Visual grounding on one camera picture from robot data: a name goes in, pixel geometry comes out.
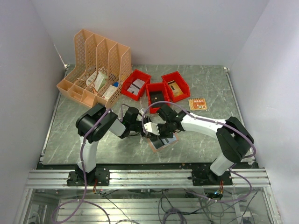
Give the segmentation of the tan leather card holder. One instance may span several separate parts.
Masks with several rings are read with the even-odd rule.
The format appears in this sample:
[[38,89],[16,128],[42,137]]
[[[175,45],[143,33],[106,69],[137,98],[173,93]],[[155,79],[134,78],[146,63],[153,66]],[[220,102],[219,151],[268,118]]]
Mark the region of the tan leather card holder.
[[156,140],[147,139],[148,144],[154,153],[163,150],[164,148],[176,143],[178,141],[178,137],[176,134],[173,135],[172,138],[160,138]]

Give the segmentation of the gold striped card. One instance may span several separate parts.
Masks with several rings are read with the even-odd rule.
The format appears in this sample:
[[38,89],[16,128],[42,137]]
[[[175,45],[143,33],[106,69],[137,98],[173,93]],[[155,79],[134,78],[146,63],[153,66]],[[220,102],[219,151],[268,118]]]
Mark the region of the gold striped card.
[[169,87],[171,88],[172,94],[174,97],[178,97],[180,95],[183,95],[183,91],[179,87],[179,85],[175,81],[170,81],[168,83]]

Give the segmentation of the orange patterned card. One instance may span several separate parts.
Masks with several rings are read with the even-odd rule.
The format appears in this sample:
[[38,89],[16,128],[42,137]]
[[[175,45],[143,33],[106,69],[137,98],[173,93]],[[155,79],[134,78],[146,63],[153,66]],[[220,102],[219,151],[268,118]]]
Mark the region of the orange patterned card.
[[204,98],[188,99],[189,108],[191,111],[207,110],[207,104]]

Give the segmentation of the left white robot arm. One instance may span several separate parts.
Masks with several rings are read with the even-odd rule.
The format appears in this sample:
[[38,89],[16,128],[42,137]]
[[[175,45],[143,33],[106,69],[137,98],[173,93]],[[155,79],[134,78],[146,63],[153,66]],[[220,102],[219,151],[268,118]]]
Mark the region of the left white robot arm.
[[77,179],[84,185],[91,185],[96,179],[96,153],[99,141],[107,132],[120,139],[129,137],[131,132],[145,135],[142,122],[150,121],[149,117],[138,116],[142,112],[135,107],[128,107],[124,117],[118,115],[104,105],[98,103],[76,121],[76,128],[81,141],[79,161],[75,166]]

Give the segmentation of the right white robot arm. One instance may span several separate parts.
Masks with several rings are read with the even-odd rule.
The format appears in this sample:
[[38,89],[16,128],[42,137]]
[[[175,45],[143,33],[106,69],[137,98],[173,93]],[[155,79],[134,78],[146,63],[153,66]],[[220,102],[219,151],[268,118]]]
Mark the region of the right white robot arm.
[[254,147],[254,139],[236,117],[212,119],[183,108],[176,112],[167,104],[163,104],[157,113],[164,123],[155,124],[152,133],[161,138],[169,138],[175,131],[182,131],[204,134],[218,141],[221,152],[206,173],[206,179],[212,185],[220,182],[226,170],[241,162]]

